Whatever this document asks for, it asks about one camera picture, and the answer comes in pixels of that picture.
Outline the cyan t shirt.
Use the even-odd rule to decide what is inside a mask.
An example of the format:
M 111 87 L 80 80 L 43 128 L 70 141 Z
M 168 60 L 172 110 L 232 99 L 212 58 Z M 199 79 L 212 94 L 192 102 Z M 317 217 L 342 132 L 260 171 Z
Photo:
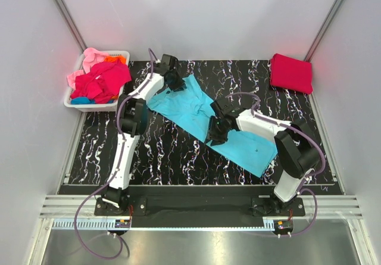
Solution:
M 195 76 L 185 77 L 184 81 L 185 90 L 165 89 L 148 101 L 148 108 L 204 142 L 210 117 L 214 115 L 210 106 L 213 100 L 201 90 Z M 257 177 L 264 173 L 277 154 L 272 142 L 250 132 L 235 130 L 229 132 L 226 143 L 211 148 Z

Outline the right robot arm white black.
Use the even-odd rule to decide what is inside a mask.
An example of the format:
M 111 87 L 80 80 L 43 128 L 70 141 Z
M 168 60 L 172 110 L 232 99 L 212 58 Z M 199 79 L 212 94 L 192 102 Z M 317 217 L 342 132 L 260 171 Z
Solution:
M 225 144 L 231 131 L 256 134 L 276 146 L 283 168 L 280 180 L 268 198 L 253 205 L 255 216 L 281 216 L 295 202 L 306 182 L 326 168 L 323 151 L 315 141 L 313 132 L 302 120 L 284 121 L 257 112 L 251 108 L 235 106 L 227 98 L 211 103 L 211 116 L 206 142 L 213 146 Z

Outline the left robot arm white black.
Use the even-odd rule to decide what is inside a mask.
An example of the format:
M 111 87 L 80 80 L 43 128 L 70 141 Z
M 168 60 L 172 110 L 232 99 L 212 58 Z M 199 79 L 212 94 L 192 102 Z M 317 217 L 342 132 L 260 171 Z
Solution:
M 148 126 L 148 102 L 163 87 L 170 92 L 186 89 L 185 81 L 177 70 L 179 60 L 164 54 L 160 60 L 151 56 L 151 70 L 143 82 L 118 100 L 116 112 L 117 149 L 107 186 L 101 191 L 101 205 L 114 214 L 129 211 L 128 187 L 130 166 L 140 137 Z

